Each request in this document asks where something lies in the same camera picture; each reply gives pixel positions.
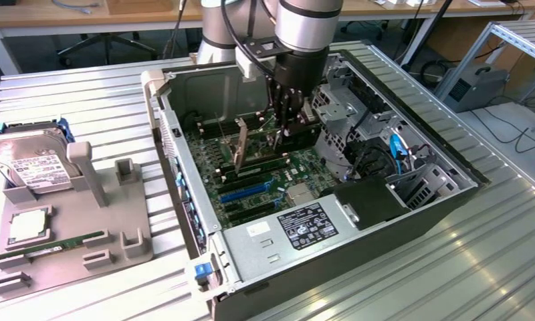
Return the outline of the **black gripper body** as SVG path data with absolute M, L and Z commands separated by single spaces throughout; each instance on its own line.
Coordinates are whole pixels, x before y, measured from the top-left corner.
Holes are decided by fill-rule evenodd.
M 294 89 L 302 93 L 311 93 L 320 84 L 330 48 L 320 51 L 286 51 L 270 55 L 275 57 L 275 69 L 272 80 L 267 83 L 268 93 Z

